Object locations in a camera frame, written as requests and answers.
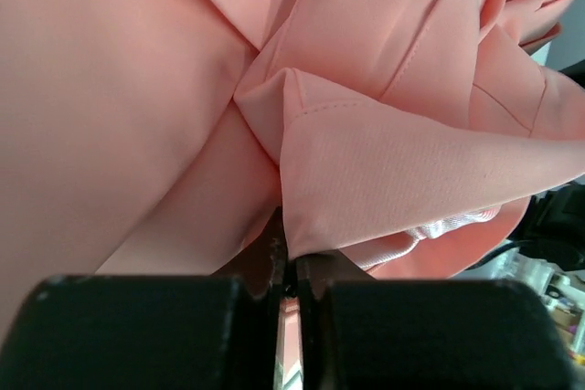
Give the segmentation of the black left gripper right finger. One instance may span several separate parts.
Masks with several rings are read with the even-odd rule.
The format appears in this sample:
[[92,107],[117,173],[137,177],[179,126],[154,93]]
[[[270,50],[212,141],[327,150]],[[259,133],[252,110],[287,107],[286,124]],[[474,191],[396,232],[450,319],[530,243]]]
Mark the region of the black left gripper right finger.
[[339,282],[374,279],[340,250],[305,255],[294,262],[298,299],[321,299],[329,287]]

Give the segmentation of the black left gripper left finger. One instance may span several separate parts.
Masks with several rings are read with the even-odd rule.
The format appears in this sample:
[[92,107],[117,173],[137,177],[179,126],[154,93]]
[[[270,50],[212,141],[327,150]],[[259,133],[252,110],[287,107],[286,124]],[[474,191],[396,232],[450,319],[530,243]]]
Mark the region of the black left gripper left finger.
[[263,297],[273,282],[282,284],[286,264],[282,208],[277,207],[260,234],[230,261],[228,274],[242,279],[252,297]]

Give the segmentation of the pink pleated skirt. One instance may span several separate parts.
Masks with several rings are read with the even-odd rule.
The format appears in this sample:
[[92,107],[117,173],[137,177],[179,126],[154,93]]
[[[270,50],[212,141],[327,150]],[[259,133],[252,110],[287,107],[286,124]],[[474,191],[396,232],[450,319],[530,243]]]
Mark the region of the pink pleated skirt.
[[[444,280],[584,174],[573,0],[1,0],[1,386],[270,389],[452,350]],[[282,208],[282,284],[229,263]],[[372,281],[298,299],[295,260]]]

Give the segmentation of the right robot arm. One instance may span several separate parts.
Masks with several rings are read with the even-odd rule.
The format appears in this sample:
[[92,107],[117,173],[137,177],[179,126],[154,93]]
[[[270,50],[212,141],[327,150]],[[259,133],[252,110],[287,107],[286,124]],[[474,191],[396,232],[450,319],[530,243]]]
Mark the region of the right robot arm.
[[542,197],[532,196],[507,242],[474,265],[478,268],[507,251],[543,259],[564,271],[584,269],[584,186],[571,183]]

